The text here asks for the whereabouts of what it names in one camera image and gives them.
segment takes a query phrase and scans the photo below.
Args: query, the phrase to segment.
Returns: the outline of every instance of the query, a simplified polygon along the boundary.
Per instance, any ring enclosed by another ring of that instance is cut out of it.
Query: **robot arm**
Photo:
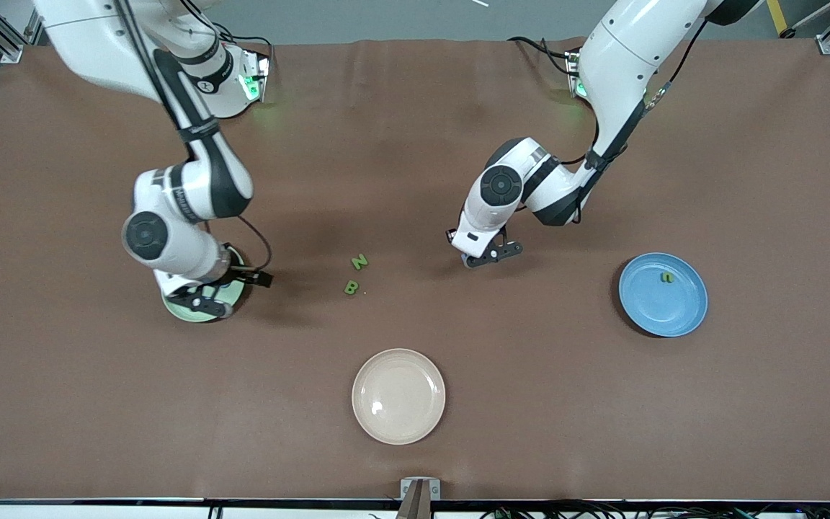
[[[253,195],[251,178],[228,147],[216,117],[178,60],[142,32],[128,0],[37,0],[60,57],[84,79],[160,102],[174,121],[188,160],[135,181],[125,249],[154,270],[164,298],[214,316],[231,308],[188,295],[190,287],[232,280],[267,286],[270,276],[240,266],[201,221],[239,216]]]
[[[597,180],[623,151],[646,113],[643,93],[699,17],[719,24],[740,19],[757,0],[619,0],[604,14],[579,54],[579,76],[599,135],[577,171],[569,171],[533,138],[516,138],[495,151],[473,183],[458,227],[447,237],[477,267],[520,253],[517,242],[494,243],[518,203],[544,226],[580,221]]]

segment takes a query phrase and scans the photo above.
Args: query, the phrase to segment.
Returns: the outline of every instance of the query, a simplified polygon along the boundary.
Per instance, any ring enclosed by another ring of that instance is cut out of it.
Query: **cable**
[[[590,102],[587,102],[587,99],[585,99],[585,98],[583,98],[583,97],[579,97],[579,99],[580,99],[583,103],[585,103],[585,105],[586,105],[589,109],[591,109],[591,111],[592,111],[592,112],[594,111],[594,109],[593,109],[593,108],[591,108],[591,103],[590,103]],[[596,117],[596,118],[594,119],[594,138],[593,138],[593,139],[591,139],[591,147],[592,147],[592,148],[594,147],[594,143],[595,143],[595,142],[597,142],[597,137],[599,137],[599,136],[600,136],[600,125],[599,125],[599,124],[597,124],[597,117]],[[587,151],[585,152],[585,154],[582,154],[582,156],[580,156],[580,157],[579,157],[579,158],[577,158],[576,160],[573,160],[573,161],[561,161],[561,162],[559,162],[559,164],[562,164],[564,167],[567,167],[567,165],[578,164],[580,161],[585,160],[585,158],[586,158],[586,157],[587,157]]]
[[[673,83],[674,79],[678,77],[678,72],[681,72],[681,67],[684,66],[684,62],[687,61],[687,56],[691,53],[691,48],[694,47],[694,42],[696,42],[696,40],[700,37],[703,27],[706,27],[706,19],[704,19],[704,22],[700,24],[697,32],[694,33],[694,38],[691,39],[691,43],[687,44],[687,50],[684,51],[684,56],[681,58],[681,63],[678,63],[678,68],[674,69],[674,74],[671,74],[671,79],[668,80],[669,83]]]
[[[182,6],[184,6],[185,9],[187,9],[189,13],[191,13],[191,16],[197,19],[197,21],[204,24],[204,26],[212,30],[212,32],[220,33],[220,38],[221,40],[224,40],[224,42],[236,43],[236,40],[259,40],[259,42],[264,42],[264,44],[267,45],[269,49],[268,52],[272,53],[273,55],[274,46],[267,38],[264,38],[263,36],[235,36],[233,35],[233,32],[231,32],[231,30],[227,29],[225,25],[217,23],[215,21],[210,21],[210,19],[207,18],[207,15],[204,14],[204,12],[199,9],[199,7],[195,6],[191,0],[178,1],[181,3]]]
[[[685,508],[681,506],[663,506],[646,513],[646,519],[652,519],[656,513],[676,512],[673,519],[731,519],[728,513],[711,512],[705,508]]]
[[[766,512],[767,509],[770,508],[771,506],[774,506],[773,503],[771,503],[771,505],[764,506],[764,508],[762,508],[761,510],[758,510],[755,513],[752,513],[751,516],[752,517],[757,517],[758,515],[761,515],[762,513]]]
[[[530,45],[534,49],[539,50],[541,53],[549,53],[549,55],[553,56],[553,57],[563,57],[563,58],[566,57],[566,55],[564,55],[564,53],[562,53],[562,55],[560,53],[554,53],[552,50],[544,48],[543,46],[540,46],[539,43],[534,42],[534,40],[531,40],[529,38],[525,38],[524,36],[514,36],[514,38],[508,38],[507,40],[508,40],[508,42],[527,43],[527,45]],[[566,52],[573,53],[573,52],[576,52],[576,50],[578,50],[578,48],[572,49],[572,50],[567,50]]]
[[[161,101],[162,107],[165,108],[165,112],[168,113],[172,121],[178,121],[174,109],[171,108],[169,98],[165,95],[165,88],[162,86],[161,81],[159,81],[159,73],[156,71],[155,63],[153,63],[146,50],[146,44],[143,40],[143,33],[140,32],[139,24],[136,23],[133,8],[130,6],[130,0],[115,0],[115,6],[117,7],[117,12],[120,15],[122,25],[124,25],[124,29],[126,29],[126,32],[128,32],[130,36],[130,42],[133,44],[134,51],[139,57],[139,61],[142,63],[143,69],[149,77],[149,81],[152,83],[153,88],[156,89],[156,94],[159,96],[159,101]]]
[[[274,259],[274,253],[271,251],[271,244],[267,242],[266,237],[264,237],[264,234],[261,234],[260,230],[254,228],[253,224],[251,224],[251,221],[245,220],[245,218],[241,216],[241,214],[240,216],[237,216],[237,218],[239,218],[239,220],[241,220],[241,222],[244,223],[245,226],[248,226],[248,228],[251,229],[251,232],[253,232],[255,236],[258,236],[258,239],[260,239],[261,243],[264,244],[264,248],[267,250],[267,259],[265,259],[264,263],[260,267],[258,267],[258,269],[260,270],[264,269],[264,267],[270,265],[271,260]]]
[[[562,72],[563,74],[566,74],[567,76],[574,76],[574,78],[577,78],[577,76],[579,76],[579,73],[569,72],[565,68],[562,68],[562,66],[559,66],[559,63],[556,63],[556,58],[557,57],[562,58],[562,59],[566,59],[566,53],[553,52],[553,50],[550,50],[550,47],[547,46],[545,39],[541,39],[540,43],[536,43],[536,42],[534,42],[534,40],[531,40],[529,38],[525,38],[524,36],[514,36],[514,38],[508,38],[508,42],[527,43],[528,45],[530,45],[534,49],[539,50],[539,52],[544,53],[550,59],[550,63],[552,63],[553,66],[555,66],[556,69],[559,70],[560,72]],[[580,48],[581,47],[576,47],[574,49],[566,50],[566,52],[567,53],[573,53],[573,52],[576,52]]]
[[[182,6],[184,6],[185,9],[187,9],[187,12],[191,13],[191,16],[193,16],[193,17],[195,17],[195,19],[197,19],[197,21],[204,24],[204,26],[207,27],[208,29],[212,30],[212,32],[214,32],[214,33],[217,32],[217,30],[214,29],[214,27],[212,25],[210,25],[210,20],[208,20],[207,17],[204,16],[203,11],[198,9],[198,7],[195,6],[191,2],[191,0],[178,0],[178,1],[181,3]]]
[[[560,72],[562,72],[563,74],[566,74],[567,76],[572,76],[573,78],[577,78],[577,76],[579,76],[579,73],[570,72],[568,69],[565,69],[565,68],[562,68],[562,66],[559,66],[559,63],[556,63],[556,58],[553,57],[553,52],[551,52],[550,47],[548,47],[546,45],[546,39],[540,39],[540,45],[543,46],[543,52],[546,53],[546,57],[548,57],[550,59],[550,63],[552,63],[553,66],[556,67],[556,70],[559,70]]]

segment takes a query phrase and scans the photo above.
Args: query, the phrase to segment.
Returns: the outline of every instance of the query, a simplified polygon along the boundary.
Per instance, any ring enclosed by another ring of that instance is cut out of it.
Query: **brown table surface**
[[[520,214],[527,251],[467,270],[444,232],[488,155],[589,145],[564,77],[514,43],[280,47],[269,102],[222,124],[275,285],[194,325],[120,242],[135,176],[184,158],[164,112],[26,49],[0,73],[0,498],[382,497],[429,475],[455,499],[830,500],[830,56],[700,42],[678,83],[585,223]],[[263,258],[238,221],[213,230]],[[709,289],[683,338],[620,316],[620,269],[656,250]],[[404,447],[350,407],[392,347],[448,391]]]

